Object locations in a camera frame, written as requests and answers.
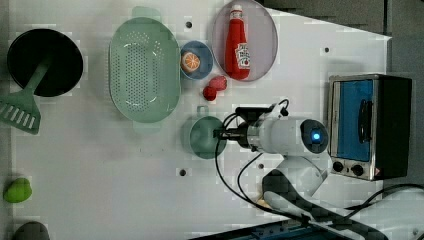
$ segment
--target oven knob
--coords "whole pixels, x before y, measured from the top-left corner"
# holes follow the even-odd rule
[[[352,169],[352,172],[358,177],[364,174],[364,169],[359,165],[355,165],[351,169]]]
[[[333,169],[336,172],[341,172],[343,170],[343,164],[341,162],[333,163]]]

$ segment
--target spatula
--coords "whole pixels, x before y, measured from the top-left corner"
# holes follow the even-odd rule
[[[0,121],[22,131],[37,134],[40,129],[41,114],[34,100],[34,92],[40,84],[53,60],[47,54],[38,64],[26,87],[16,93],[0,96]]]

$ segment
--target black pot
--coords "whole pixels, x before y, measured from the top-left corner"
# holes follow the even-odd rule
[[[75,43],[60,32],[34,29],[13,41],[7,66],[15,82],[25,88],[47,52],[54,53],[52,65],[35,90],[35,95],[55,97],[77,85],[83,72],[83,59]]]

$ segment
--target green bowl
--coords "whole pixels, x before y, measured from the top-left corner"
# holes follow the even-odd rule
[[[213,131],[222,127],[222,122],[216,117],[207,115],[207,107],[199,106],[198,115],[192,117],[183,127],[183,145],[188,152],[203,159],[215,158],[218,139],[213,137]],[[218,156],[224,151],[227,141],[221,141]]]

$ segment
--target red ketchup bottle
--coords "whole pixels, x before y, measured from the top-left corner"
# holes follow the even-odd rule
[[[250,73],[250,55],[240,5],[231,8],[230,27],[225,45],[225,72],[236,80],[243,80]]]

